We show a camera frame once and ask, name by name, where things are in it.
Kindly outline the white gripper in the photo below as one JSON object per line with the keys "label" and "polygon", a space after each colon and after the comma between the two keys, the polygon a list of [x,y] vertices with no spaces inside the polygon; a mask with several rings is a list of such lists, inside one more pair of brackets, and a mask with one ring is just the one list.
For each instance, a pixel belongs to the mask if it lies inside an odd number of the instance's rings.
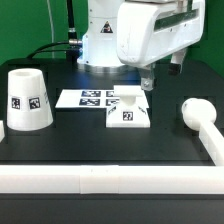
{"label": "white gripper", "polygon": [[129,0],[121,4],[117,17],[117,55],[122,63],[139,67],[143,90],[153,90],[153,62],[168,55],[172,54],[168,73],[182,72],[186,48],[202,37],[204,15],[205,0]]}

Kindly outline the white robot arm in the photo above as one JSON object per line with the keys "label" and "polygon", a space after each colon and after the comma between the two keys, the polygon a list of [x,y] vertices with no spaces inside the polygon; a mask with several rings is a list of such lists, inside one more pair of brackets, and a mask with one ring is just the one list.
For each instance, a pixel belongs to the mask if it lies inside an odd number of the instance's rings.
{"label": "white robot arm", "polygon": [[178,75],[187,48],[203,34],[205,0],[88,0],[81,69],[94,73],[139,70],[141,87],[154,87],[155,63],[171,58]]}

